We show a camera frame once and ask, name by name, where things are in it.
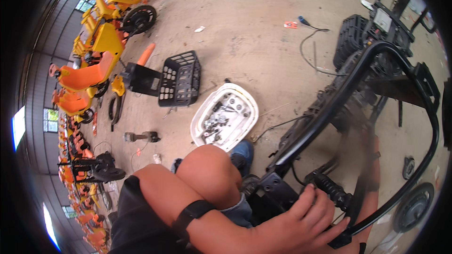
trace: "shock absorber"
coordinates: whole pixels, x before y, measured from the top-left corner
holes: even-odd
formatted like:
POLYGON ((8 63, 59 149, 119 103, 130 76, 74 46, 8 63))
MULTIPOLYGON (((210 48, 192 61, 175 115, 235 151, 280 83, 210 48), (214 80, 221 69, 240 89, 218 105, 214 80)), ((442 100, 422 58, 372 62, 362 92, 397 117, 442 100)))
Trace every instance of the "shock absorber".
POLYGON ((324 174, 316 174, 314 176, 314 183, 317 187, 330 196, 331 201, 335 203, 342 211, 347 211, 348 204, 352 199, 352 194, 345 193, 342 186, 335 183, 332 179, 324 174))

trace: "black wrist strap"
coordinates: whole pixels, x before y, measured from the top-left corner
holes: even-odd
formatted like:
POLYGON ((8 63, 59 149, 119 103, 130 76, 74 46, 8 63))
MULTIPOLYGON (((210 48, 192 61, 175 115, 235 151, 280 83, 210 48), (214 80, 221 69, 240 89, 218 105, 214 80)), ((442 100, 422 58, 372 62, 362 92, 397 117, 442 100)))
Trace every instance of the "black wrist strap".
POLYGON ((174 232, 179 236, 178 244, 184 247, 188 244, 190 240, 189 233, 186 228, 193 219, 198 219, 202 217, 205 213, 210 210, 216 209, 211 203, 206 200, 197 200, 190 203, 185 207, 184 210, 179 214, 177 220, 172 223, 172 228, 174 232))

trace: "blue shoe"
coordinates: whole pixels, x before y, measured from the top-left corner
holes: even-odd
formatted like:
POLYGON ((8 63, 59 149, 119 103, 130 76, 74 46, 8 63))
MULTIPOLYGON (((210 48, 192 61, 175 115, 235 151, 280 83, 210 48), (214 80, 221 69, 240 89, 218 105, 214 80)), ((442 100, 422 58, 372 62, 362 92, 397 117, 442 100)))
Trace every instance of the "blue shoe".
POLYGON ((239 170, 242 177, 250 174, 253 162, 254 147, 251 141, 242 140, 237 144, 230 154, 232 164, 239 170))

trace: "person's arm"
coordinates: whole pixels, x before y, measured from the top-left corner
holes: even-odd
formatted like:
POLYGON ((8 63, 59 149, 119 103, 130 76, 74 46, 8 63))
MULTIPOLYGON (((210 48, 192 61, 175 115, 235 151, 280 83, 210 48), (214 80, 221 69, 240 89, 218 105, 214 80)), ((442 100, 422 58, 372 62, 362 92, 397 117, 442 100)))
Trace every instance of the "person's arm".
MULTIPOLYGON (((161 165, 148 165, 134 175, 140 180, 145 200, 168 226, 186 206, 203 199, 161 165)), ((192 220, 187 232, 190 243, 205 254, 302 253, 325 245, 346 228, 349 218, 322 232, 333 215, 333 202, 323 191, 309 185, 289 211, 255 228, 237 226, 221 212, 212 210, 192 220)))

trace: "gray shorts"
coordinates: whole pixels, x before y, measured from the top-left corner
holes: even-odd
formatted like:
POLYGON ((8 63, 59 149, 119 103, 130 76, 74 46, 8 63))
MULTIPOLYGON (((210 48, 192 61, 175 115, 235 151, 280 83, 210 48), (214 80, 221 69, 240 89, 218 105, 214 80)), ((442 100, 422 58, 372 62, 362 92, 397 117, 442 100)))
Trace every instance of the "gray shorts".
MULTIPOLYGON (((173 164, 171 165, 171 172, 176 173, 175 162, 178 160, 175 159, 173 164)), ((240 201, 227 209, 220 210, 226 217, 228 217, 233 223, 238 226, 242 226, 245 228, 252 228, 253 225, 250 223, 252 210, 248 201, 246 201, 245 194, 240 194, 240 201)))

